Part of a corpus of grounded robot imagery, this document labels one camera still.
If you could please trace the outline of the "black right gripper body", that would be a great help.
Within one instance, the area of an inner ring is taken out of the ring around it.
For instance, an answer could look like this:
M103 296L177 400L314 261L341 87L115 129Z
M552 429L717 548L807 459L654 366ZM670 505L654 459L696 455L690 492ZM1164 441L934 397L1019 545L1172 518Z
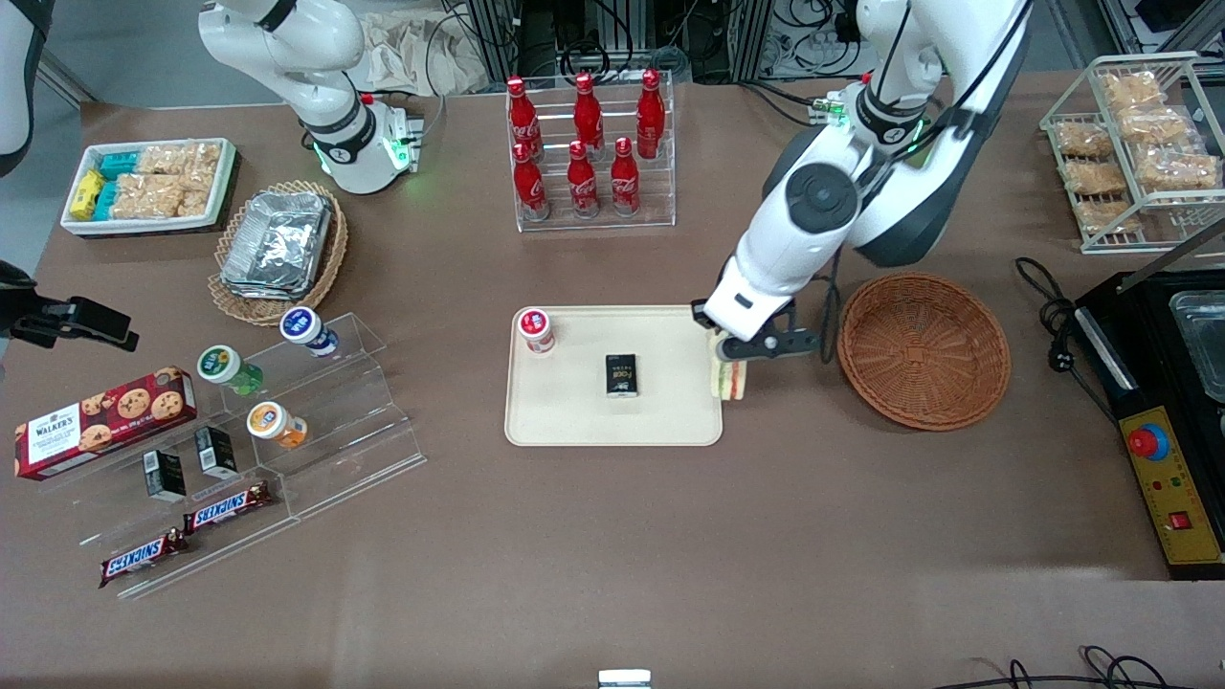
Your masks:
M26 318L39 318L42 298L36 280L22 268L1 260L1 336L11 336Z

